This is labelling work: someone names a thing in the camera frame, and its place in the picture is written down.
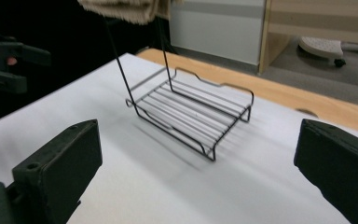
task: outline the white wall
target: white wall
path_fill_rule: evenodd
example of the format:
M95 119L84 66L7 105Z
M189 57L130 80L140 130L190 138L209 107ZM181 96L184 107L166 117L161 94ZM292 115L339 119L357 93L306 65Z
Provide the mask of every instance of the white wall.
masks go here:
M259 64L265 0L185 0L172 5L173 46Z

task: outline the hole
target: hole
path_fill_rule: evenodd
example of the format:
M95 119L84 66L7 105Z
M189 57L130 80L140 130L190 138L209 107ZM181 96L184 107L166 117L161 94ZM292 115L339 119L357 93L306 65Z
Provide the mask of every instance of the hole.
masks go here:
M33 170L33 169L36 169L38 167L39 167L39 163L37 163L37 162L34 162L34 163L31 163L31 164L27 165L28 170Z

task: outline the white surface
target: white surface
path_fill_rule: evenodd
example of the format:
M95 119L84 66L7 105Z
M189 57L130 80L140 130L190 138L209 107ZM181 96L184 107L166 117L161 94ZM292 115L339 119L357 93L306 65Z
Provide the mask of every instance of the white surface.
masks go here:
M265 1L186 0L172 5L171 43L183 49L259 64Z
M131 83L160 68L121 59ZM212 163L139 119L127 96L114 62L0 119L0 181L67 127L97 119L103 166L69 223L348 223L293 165L306 115L256 98Z

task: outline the wire rack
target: wire rack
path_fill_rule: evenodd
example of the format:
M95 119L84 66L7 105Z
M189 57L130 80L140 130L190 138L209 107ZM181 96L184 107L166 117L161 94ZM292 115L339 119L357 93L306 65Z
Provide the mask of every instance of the wire rack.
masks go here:
M255 95L246 88L203 80L182 68L175 68L171 75L164 45L161 45L165 67L131 87L117 57L130 96L126 104L133 107L141 119L215 161L216 146L234 125L250 121ZM245 95L244 91L248 93L246 103L243 100L239 103L237 97L224 97L233 91L231 87L240 89L241 96Z

